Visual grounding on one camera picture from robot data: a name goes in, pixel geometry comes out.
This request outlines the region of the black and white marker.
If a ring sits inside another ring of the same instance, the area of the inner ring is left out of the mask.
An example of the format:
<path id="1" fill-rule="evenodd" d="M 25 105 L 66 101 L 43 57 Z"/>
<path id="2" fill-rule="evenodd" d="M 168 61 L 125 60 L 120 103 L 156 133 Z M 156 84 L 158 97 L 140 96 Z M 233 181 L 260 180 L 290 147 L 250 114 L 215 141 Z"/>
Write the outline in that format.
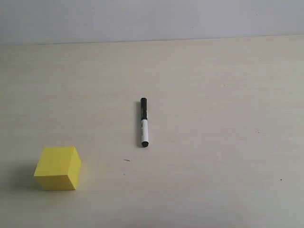
<path id="1" fill-rule="evenodd" d="M 141 98 L 141 144 L 142 147 L 149 145 L 147 98 Z"/>

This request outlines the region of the yellow cube block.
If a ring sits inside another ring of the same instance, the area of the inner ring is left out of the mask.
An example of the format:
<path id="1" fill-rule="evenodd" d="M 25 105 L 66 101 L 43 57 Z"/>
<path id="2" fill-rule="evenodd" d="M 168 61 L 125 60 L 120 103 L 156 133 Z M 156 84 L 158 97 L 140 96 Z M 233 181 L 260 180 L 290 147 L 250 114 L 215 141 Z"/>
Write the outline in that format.
<path id="1" fill-rule="evenodd" d="M 82 166 L 74 146 L 46 147 L 34 172 L 43 190 L 76 190 Z"/>

